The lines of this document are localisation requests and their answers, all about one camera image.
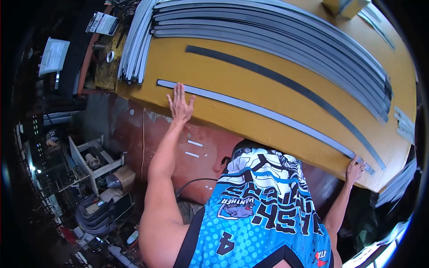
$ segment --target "man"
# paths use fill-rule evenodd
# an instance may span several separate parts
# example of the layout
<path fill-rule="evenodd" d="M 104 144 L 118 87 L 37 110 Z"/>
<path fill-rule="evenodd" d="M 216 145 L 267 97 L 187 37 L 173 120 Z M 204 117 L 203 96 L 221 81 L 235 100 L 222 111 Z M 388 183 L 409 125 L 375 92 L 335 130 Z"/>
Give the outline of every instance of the man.
<path fill-rule="evenodd" d="M 139 245 L 149 267 L 335 267 L 336 250 L 352 185 L 365 163 L 353 158 L 346 182 L 322 222 L 302 174 L 301 162 L 244 140 L 218 179 L 211 198 L 183 224 L 171 176 L 177 141 L 191 118 L 183 84 L 167 95 L 172 122 L 148 170 Z"/>

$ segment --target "basketball jersey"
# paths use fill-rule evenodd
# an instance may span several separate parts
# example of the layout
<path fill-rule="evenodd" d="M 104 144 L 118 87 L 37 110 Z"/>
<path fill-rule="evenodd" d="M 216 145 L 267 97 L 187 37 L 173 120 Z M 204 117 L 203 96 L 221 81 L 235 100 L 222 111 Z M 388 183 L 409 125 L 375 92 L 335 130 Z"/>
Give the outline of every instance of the basketball jersey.
<path fill-rule="evenodd" d="M 272 267 L 282 259 L 292 268 L 333 267 L 301 162 L 290 155 L 238 150 L 197 214 L 189 267 Z"/>

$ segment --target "tape roll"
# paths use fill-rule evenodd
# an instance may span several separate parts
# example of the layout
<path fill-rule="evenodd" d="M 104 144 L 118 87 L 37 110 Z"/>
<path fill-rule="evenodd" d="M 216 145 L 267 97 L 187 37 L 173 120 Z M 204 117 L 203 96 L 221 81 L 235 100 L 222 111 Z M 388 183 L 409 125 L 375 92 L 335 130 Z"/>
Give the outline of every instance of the tape roll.
<path fill-rule="evenodd" d="M 115 53 L 113 51 L 110 51 L 109 53 L 107 53 L 106 61 L 110 63 L 113 61 L 114 57 L 115 57 Z"/>

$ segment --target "yellow workbench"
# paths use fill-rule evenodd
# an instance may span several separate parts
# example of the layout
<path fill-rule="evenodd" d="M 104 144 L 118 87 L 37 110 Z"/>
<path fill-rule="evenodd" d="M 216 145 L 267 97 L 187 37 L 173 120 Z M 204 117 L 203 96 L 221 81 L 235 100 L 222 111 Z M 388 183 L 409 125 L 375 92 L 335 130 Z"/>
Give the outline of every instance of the yellow workbench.
<path fill-rule="evenodd" d="M 127 85 L 119 81 L 116 85 L 114 82 L 96 82 L 96 85 L 107 89 L 112 87 L 112 90 L 124 98 L 133 99 L 151 108 L 159 108 L 157 112 L 167 115 L 169 110 L 166 109 L 166 94 L 172 94 L 172 90 L 156 86 L 157 79 L 179 81 L 268 108 L 310 126 L 357 153 L 375 170 L 373 176 L 366 173 L 358 181 L 358 185 L 380 192 L 403 168 L 411 146 L 396 133 L 398 122 L 393 116 L 394 107 L 398 106 L 412 121 L 415 120 L 415 73 L 409 52 L 398 33 L 381 13 L 378 14 L 382 19 L 379 25 L 393 40 L 396 46 L 394 51 L 359 16 L 349 21 L 336 21 L 324 11 L 318 0 L 287 2 L 333 23 L 380 62 L 391 78 L 394 92 L 389 121 L 385 126 L 344 90 L 304 67 L 256 49 L 206 39 L 152 38 L 143 85 Z M 213 49 L 262 65 L 315 92 L 356 126 L 379 154 L 387 167 L 386 170 L 380 168 L 346 127 L 311 100 L 247 69 L 213 58 L 185 53 L 187 45 Z M 96 81 L 107 81 L 104 78 L 100 75 L 96 77 Z M 329 145 L 282 123 L 199 96 L 195 100 L 193 117 L 194 122 L 226 129 L 271 146 L 344 179 L 350 159 Z"/>

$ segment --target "jersey number 4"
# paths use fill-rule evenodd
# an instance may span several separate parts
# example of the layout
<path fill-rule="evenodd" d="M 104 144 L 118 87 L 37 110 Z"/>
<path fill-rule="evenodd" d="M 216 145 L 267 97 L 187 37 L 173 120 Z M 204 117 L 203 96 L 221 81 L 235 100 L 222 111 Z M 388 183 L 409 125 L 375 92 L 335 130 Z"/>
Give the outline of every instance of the jersey number 4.
<path fill-rule="evenodd" d="M 232 251 L 234 249 L 234 242 L 229 241 L 233 235 L 229 234 L 227 232 L 224 232 L 222 234 L 221 239 L 219 240 L 219 248 L 216 251 L 219 255 L 225 255 L 228 252 Z"/>

